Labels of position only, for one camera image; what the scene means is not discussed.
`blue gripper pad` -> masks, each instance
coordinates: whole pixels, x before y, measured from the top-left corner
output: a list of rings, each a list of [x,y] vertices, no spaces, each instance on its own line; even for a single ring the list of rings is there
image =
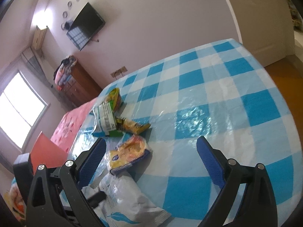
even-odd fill
[[[88,186],[105,152],[106,152],[106,142],[104,139],[101,139],[100,142],[94,148],[94,150],[89,154],[89,156],[83,163],[83,166],[78,172],[79,189]]]
[[[223,189],[225,185],[224,170],[213,154],[213,148],[203,136],[197,140],[197,152],[213,183]]]

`wall socket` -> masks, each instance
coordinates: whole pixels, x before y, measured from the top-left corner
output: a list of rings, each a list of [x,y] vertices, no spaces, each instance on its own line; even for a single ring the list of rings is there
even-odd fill
[[[112,76],[113,78],[116,78],[117,76],[119,76],[119,75],[120,75],[121,73],[123,73],[123,72],[127,72],[127,69],[126,69],[125,66],[123,66],[123,67],[121,67],[120,69],[118,69],[118,70],[112,72],[112,73],[111,73],[111,76]]]

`barcode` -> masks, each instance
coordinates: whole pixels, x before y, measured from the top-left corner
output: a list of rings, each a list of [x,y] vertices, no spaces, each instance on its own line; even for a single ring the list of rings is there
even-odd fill
[[[108,117],[104,117],[104,120],[105,120],[106,129],[108,131],[110,131],[111,130],[111,125],[109,123],[109,118]]]

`flat screen tv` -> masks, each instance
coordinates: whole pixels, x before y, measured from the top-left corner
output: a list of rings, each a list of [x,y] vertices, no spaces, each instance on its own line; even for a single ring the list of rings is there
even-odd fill
[[[87,3],[72,23],[67,36],[81,51],[104,25],[104,19]]]

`orange floor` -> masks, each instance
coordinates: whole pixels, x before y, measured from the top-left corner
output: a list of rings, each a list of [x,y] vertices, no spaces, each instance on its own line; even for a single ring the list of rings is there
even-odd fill
[[[303,144],[303,79],[287,59],[265,67],[289,107],[297,126],[301,146]]]

